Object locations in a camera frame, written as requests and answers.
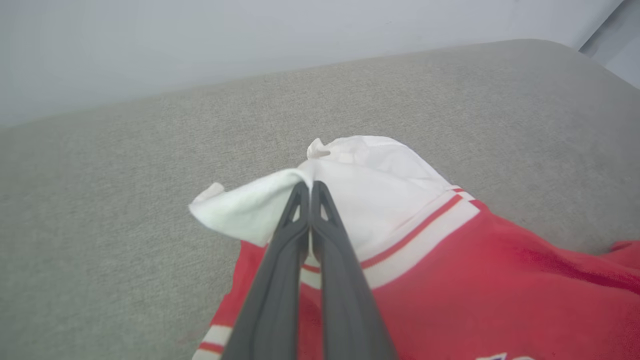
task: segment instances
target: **gray couch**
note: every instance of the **gray couch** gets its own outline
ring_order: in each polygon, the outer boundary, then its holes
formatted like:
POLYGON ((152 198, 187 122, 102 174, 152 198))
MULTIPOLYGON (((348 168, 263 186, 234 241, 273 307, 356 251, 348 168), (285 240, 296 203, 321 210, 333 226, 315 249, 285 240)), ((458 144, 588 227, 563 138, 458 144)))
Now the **gray couch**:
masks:
POLYGON ((640 91, 567 47, 514 40, 259 76, 0 134, 0 358, 189 359, 239 244, 187 204, 348 135, 406 143, 559 247, 640 238, 640 91))

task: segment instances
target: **red garment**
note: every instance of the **red garment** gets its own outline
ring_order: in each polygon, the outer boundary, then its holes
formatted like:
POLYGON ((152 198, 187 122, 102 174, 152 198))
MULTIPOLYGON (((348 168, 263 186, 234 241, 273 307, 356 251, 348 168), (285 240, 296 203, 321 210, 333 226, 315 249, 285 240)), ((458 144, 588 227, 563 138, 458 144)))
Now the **red garment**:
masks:
MULTIPOLYGON (((477 200, 453 199, 477 213, 372 290, 400 359, 640 359, 640 241, 616 243, 603 256, 563 250, 477 200)), ((421 235, 428 229, 433 237, 443 213, 432 211, 402 241, 363 261, 369 283, 369 268, 428 241, 421 235)), ((233 326, 264 251, 242 242, 212 330, 233 326)), ((299 359, 322 359, 321 319, 320 290, 302 284, 299 359)), ((194 359, 217 358, 225 336, 207 335, 194 359)))

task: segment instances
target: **gray fabric surface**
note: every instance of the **gray fabric surface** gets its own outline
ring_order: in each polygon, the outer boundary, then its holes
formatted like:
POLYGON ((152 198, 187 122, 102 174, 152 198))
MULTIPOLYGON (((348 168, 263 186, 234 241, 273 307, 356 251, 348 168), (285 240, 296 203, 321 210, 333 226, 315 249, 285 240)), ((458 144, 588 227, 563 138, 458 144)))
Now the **gray fabric surface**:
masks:
POLYGON ((187 203, 315 138, 408 144, 569 249, 640 237, 640 92, 516 40, 271 74, 0 133, 0 358, 189 359, 239 245, 187 203))

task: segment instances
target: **white cloth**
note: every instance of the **white cloth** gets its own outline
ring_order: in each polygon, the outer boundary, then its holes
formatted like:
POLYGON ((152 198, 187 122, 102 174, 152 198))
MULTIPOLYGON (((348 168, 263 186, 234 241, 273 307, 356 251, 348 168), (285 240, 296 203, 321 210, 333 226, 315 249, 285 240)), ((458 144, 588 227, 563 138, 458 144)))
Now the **white cloth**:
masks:
POLYGON ((394 230, 452 186, 409 147, 380 136, 351 136, 323 145, 308 160, 230 192, 214 183, 189 205, 201 223, 232 238, 265 246, 291 190, 323 181, 360 258, 375 253, 394 230))

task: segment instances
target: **white wall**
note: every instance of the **white wall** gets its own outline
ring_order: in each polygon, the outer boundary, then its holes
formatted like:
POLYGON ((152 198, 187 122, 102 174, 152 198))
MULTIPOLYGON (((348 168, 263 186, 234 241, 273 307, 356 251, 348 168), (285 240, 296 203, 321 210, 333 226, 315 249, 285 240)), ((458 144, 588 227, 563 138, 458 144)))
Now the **white wall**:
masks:
POLYGON ((580 51, 640 88, 640 0, 625 0, 580 51))
POLYGON ((510 38, 578 49, 621 0, 1 0, 0 124, 510 38))

